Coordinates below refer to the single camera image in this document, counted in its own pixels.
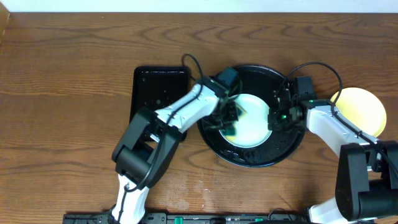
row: black plate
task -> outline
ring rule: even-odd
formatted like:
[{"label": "black plate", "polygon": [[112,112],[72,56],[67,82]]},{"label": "black plate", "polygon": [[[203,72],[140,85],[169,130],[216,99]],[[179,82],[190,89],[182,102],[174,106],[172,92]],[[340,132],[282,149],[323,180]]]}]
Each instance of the black plate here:
[{"label": "black plate", "polygon": [[[284,80],[281,73],[262,65],[238,65],[233,68],[242,80],[242,93],[261,98],[270,108],[278,108],[274,90]],[[200,134],[213,152],[228,162],[244,167],[271,166],[284,160],[299,146],[305,134],[304,131],[273,131],[261,145],[241,148],[230,144],[218,130],[205,131],[206,125],[198,121]]]}]

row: black cable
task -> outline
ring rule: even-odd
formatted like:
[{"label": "black cable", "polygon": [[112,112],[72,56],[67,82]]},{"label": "black cable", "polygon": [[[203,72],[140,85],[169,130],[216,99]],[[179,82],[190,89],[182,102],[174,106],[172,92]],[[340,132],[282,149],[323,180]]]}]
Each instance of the black cable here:
[{"label": "black cable", "polygon": [[[197,65],[197,67],[198,67],[199,74],[200,74],[200,78],[203,79],[204,75],[203,75],[203,71],[202,71],[202,69],[201,69],[201,66],[200,66],[200,64],[199,64],[199,61],[198,61],[192,54],[183,54],[183,55],[182,55],[182,58],[181,58],[181,63],[182,63],[183,66],[185,66],[185,63],[184,63],[185,57],[190,57],[190,58],[192,58],[192,60],[196,63],[196,65]],[[124,193],[123,193],[123,198],[122,198],[122,202],[121,202],[121,208],[120,208],[120,211],[119,211],[119,218],[118,218],[118,220],[117,220],[117,222],[116,222],[117,224],[119,224],[119,221],[120,221],[121,216],[122,216],[122,213],[123,213],[124,199],[126,198],[127,193],[130,193],[130,192],[136,191],[137,189],[143,188],[143,186],[144,186],[144,184],[145,184],[145,182],[146,182],[148,176],[151,174],[151,172],[152,172],[152,170],[153,170],[153,168],[154,168],[154,166],[155,166],[155,164],[156,164],[156,162],[157,162],[157,158],[158,158],[158,156],[159,156],[159,154],[160,154],[160,151],[162,150],[162,143],[163,143],[163,141],[164,141],[164,139],[165,139],[165,136],[166,136],[166,134],[167,134],[167,131],[169,130],[170,121],[171,121],[172,118],[177,114],[177,112],[178,112],[179,110],[181,110],[182,108],[184,108],[185,106],[187,106],[188,104],[190,104],[191,102],[193,102],[194,100],[196,100],[196,99],[200,96],[202,90],[203,90],[203,82],[201,82],[199,92],[198,92],[198,94],[195,95],[194,98],[192,98],[191,100],[187,101],[186,103],[184,103],[183,105],[181,105],[180,107],[178,107],[176,110],[174,110],[174,111],[170,114],[169,118],[167,119],[167,121],[166,121],[166,123],[165,123],[165,128],[163,129],[162,136],[161,136],[160,139],[159,139],[159,143],[158,143],[158,145],[157,145],[157,150],[156,150],[155,156],[154,156],[154,158],[153,158],[153,160],[152,160],[152,164],[150,165],[150,167],[149,167],[149,169],[148,169],[148,171],[147,171],[147,174],[144,176],[144,178],[143,178],[133,189],[128,189],[128,185],[125,185],[125,186],[124,186]]]},{"label": "black cable", "polygon": [[325,63],[322,62],[308,62],[308,63],[304,63],[302,65],[299,65],[297,67],[295,67],[291,72],[289,72],[289,74],[285,77],[284,81],[282,82],[282,84],[280,85],[280,87],[278,88],[278,91],[276,93],[276,95],[279,93],[279,91],[282,89],[284,83],[288,80],[288,77],[290,77],[294,71],[296,71],[299,68],[302,68],[304,66],[307,65],[322,65],[326,68],[329,68],[337,77],[338,79],[338,83],[339,83],[339,90],[338,90],[338,94],[335,98],[335,100],[333,100],[332,104],[331,104],[331,111],[332,111],[332,116],[335,116],[336,119],[341,122],[343,125],[345,125],[348,129],[350,129],[352,132],[354,132],[358,138],[362,138],[363,140],[365,140],[366,142],[368,142],[370,145],[372,145],[375,150],[381,155],[381,157],[387,162],[388,166],[394,170],[394,172],[396,173],[396,176],[398,178],[398,169],[397,167],[394,165],[394,163],[391,161],[390,158],[388,158],[388,156],[383,152],[383,150],[377,146],[374,142],[372,142],[369,138],[367,138],[366,136],[363,135],[363,132],[361,130],[357,131],[356,129],[354,129],[351,125],[349,125],[347,122],[345,122],[337,113],[337,111],[335,111],[335,106],[336,106],[336,102],[338,100],[338,98],[341,95],[341,92],[343,91],[343,81],[341,80],[340,75],[338,74],[338,72],[332,68],[330,65],[327,65]]},{"label": "black cable", "polygon": [[97,222],[96,222],[96,221],[94,222],[94,220],[92,220],[92,218],[95,217],[95,216],[98,216],[98,215],[99,215],[99,214],[95,214],[95,215],[91,215],[90,217],[88,217],[88,218],[87,218],[86,224],[89,224],[88,221],[90,221],[90,220],[91,220],[92,223],[97,224]]},{"label": "black cable", "polygon": [[269,215],[268,215],[268,220],[271,220],[271,216],[272,216],[272,214],[274,214],[274,212],[275,212],[276,210],[282,210],[282,211],[284,211],[284,212],[286,213],[286,215],[289,216],[290,221],[293,221],[293,218],[292,218],[292,217],[289,215],[289,213],[288,213],[285,209],[283,209],[283,208],[275,208],[275,209],[273,209],[273,210],[269,213]]}]

